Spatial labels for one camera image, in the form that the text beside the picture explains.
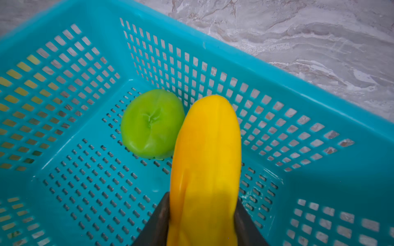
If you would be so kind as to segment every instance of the marble surface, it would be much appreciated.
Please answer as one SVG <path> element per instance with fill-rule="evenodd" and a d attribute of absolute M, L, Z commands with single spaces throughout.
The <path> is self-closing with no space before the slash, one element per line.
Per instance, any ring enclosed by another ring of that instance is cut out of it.
<path fill-rule="evenodd" d="M 58 0 L 0 0 L 0 35 Z M 390 0 L 137 0 L 394 122 Z"/>

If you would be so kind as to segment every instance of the yellow vegetable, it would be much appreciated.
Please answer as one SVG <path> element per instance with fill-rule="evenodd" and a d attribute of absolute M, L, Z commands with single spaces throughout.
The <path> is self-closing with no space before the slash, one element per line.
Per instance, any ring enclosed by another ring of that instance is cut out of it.
<path fill-rule="evenodd" d="M 241 134 L 232 106 L 221 96 L 197 101 L 175 144 L 167 246 L 237 246 L 240 175 Z"/>

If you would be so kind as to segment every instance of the blue plastic basket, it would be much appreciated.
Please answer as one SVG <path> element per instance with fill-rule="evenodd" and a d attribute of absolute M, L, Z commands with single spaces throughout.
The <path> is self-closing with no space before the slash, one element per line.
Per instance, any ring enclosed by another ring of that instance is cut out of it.
<path fill-rule="evenodd" d="M 267 63 L 123 0 L 63 2 L 0 58 L 4 245 L 132 244 L 169 190 L 171 159 L 119 131 L 154 88 L 233 105 L 240 197 L 272 246 L 394 245 L 394 125 Z"/>

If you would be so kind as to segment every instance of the green fruit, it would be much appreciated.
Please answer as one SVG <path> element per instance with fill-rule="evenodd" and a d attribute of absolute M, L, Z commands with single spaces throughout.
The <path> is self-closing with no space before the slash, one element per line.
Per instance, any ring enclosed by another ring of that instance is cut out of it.
<path fill-rule="evenodd" d="M 134 99 L 123 115 L 123 144 L 143 158 L 170 157 L 184 119 L 182 102 L 175 94 L 148 91 Z"/>

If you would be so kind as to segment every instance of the marble countertop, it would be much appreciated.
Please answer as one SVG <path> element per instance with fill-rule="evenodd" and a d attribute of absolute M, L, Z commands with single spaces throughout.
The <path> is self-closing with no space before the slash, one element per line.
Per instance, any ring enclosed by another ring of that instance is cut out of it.
<path fill-rule="evenodd" d="M 394 122 L 390 0 L 137 0 Z M 0 0 L 0 35 L 58 0 Z"/>

